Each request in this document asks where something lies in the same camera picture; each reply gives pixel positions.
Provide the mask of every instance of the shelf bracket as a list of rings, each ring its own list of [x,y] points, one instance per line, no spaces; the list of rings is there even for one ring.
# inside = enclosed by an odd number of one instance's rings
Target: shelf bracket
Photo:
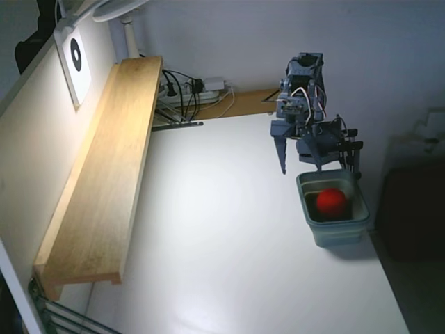
[[[82,333],[90,334],[121,334],[121,332],[105,326],[94,319],[86,317],[55,301],[50,301],[46,298],[35,279],[31,279],[29,282],[28,292],[31,295],[35,309],[47,334],[58,334],[58,330],[69,334],[78,334],[79,331],[77,330],[82,330]]]

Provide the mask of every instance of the wooden beam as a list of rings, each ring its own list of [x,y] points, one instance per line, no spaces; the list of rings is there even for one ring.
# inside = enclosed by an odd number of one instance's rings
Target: wooden beam
[[[51,299],[58,285],[122,281],[161,67],[129,59],[110,74],[34,264]]]
[[[255,113],[268,113],[275,111],[275,104],[262,103],[261,101],[276,91],[274,89],[254,90],[251,92],[243,92],[235,94],[234,105],[221,117],[253,115]],[[196,120],[208,120],[217,118],[222,115],[224,111],[232,103],[232,95],[228,95],[223,101],[217,105],[205,109],[209,105],[202,105],[204,110],[201,110],[197,115]]]

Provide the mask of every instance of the red ball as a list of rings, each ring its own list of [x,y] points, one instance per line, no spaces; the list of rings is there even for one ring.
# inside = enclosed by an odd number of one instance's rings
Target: red ball
[[[343,191],[336,188],[325,189],[316,201],[318,211],[327,218],[338,218],[344,214],[348,200]]]

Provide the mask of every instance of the robotic arm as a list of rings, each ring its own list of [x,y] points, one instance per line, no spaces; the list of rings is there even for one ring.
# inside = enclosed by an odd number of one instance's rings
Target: robotic arm
[[[321,68],[323,54],[301,53],[289,61],[286,78],[280,81],[276,100],[277,118],[270,127],[283,174],[286,174],[286,140],[295,139],[300,161],[315,164],[318,171],[331,161],[340,161],[360,178],[359,159],[363,142],[355,141],[356,129],[347,129],[339,115],[326,121],[325,85]]]

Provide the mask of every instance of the metal bracket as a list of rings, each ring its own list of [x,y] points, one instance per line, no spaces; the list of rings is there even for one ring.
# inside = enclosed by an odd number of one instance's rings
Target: metal bracket
[[[40,289],[35,279],[31,279],[29,282],[28,291],[33,299],[35,309],[39,314],[47,334],[58,334],[60,331],[69,334],[79,333],[79,331],[75,331],[71,328],[79,329],[82,330],[82,333],[90,334],[121,334],[121,332],[115,331],[114,329],[56,303],[55,301],[50,301],[44,296],[43,291]],[[99,328],[101,332],[96,331],[94,328]]]
[[[172,115],[166,113],[162,109],[155,110],[154,115],[156,116],[156,118],[162,120],[163,122],[167,122],[167,124],[152,127],[153,132],[170,129],[181,129],[183,127],[200,127],[204,125],[203,122],[192,122],[191,120],[187,120],[187,118],[177,113],[174,109],[170,108],[170,112],[172,112]]]

